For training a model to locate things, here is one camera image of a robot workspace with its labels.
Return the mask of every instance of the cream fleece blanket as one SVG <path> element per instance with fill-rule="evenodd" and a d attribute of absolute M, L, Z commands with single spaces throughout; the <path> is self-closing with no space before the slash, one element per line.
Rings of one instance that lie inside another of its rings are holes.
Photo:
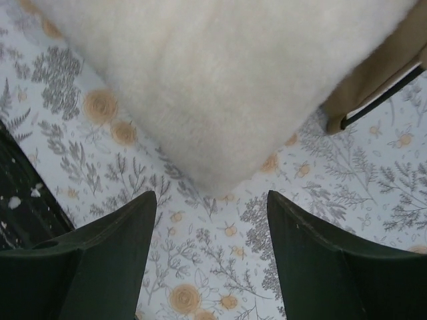
<path fill-rule="evenodd" d="M 250 178 L 416 0 L 33 0 L 196 185 Z"/>

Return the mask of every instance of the brown fabric object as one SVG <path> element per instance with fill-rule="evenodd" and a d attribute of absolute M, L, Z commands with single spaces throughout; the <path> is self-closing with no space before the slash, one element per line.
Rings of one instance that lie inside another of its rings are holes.
<path fill-rule="evenodd" d="M 349 112 L 381 95 L 419 62 L 427 67 L 427 0 L 419 0 L 397 30 L 328 97 L 323 106 L 327 132 L 341 131 Z"/>

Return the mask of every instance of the black object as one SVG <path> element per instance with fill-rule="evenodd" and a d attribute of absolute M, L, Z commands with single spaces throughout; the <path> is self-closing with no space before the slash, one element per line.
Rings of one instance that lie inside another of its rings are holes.
<path fill-rule="evenodd" d="M 357 237 L 274 191 L 267 206 L 288 320 L 427 319 L 427 255 Z"/>
<path fill-rule="evenodd" d="M 0 251 L 31 248 L 74 229 L 1 121 L 0 181 Z M 21 202 L 14 209 L 12 197 Z"/>
<path fill-rule="evenodd" d="M 66 235 L 0 252 L 2 319 L 133 319 L 155 211 L 148 191 Z"/>
<path fill-rule="evenodd" d="M 393 95 L 395 95 L 397 92 L 402 90 L 409 82 L 415 80 L 419 75 L 421 75 L 425 70 L 421 66 L 417 66 L 415 69 L 413 69 L 411 72 L 409 72 L 405 77 L 401 78 L 399 82 L 397 82 L 392 88 L 387 90 L 385 93 L 383 93 L 379 98 L 371 102 L 369 105 L 367 105 L 365 108 L 363 108 L 361 111 L 357 112 L 357 114 L 351 116 L 350 118 L 345 118 L 341 121 L 341 129 L 345 130 L 346 127 L 351 125 L 352 123 L 356 122 L 363 116 L 367 115 L 369 112 L 377 108 L 377 106 L 381 105 L 383 102 L 387 101 L 389 98 L 391 98 Z"/>

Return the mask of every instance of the fluffy white cloth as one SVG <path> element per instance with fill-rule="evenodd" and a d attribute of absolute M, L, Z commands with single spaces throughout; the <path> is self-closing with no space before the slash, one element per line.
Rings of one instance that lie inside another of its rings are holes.
<path fill-rule="evenodd" d="M 212 195 L 250 178 L 416 0 L 33 0 Z"/>

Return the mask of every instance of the floral print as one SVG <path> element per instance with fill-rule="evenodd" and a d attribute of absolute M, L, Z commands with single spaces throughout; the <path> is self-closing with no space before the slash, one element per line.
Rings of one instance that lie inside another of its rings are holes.
<path fill-rule="evenodd" d="M 74 225 L 157 195 L 139 320 L 283 319 L 270 189 L 348 232 L 427 254 L 426 106 L 423 74 L 335 136 L 318 111 L 252 179 L 214 199 L 30 1 L 0 0 L 0 120 Z"/>

